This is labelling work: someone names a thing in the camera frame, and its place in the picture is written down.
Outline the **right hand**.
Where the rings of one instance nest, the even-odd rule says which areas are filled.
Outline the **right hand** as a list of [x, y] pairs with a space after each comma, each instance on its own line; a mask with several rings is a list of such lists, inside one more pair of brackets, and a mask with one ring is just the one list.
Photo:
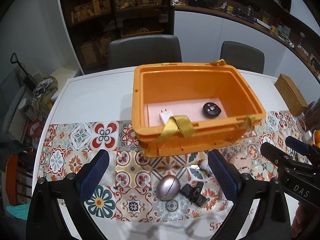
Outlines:
[[291, 225], [292, 239], [319, 239], [319, 209], [306, 202], [298, 202]]

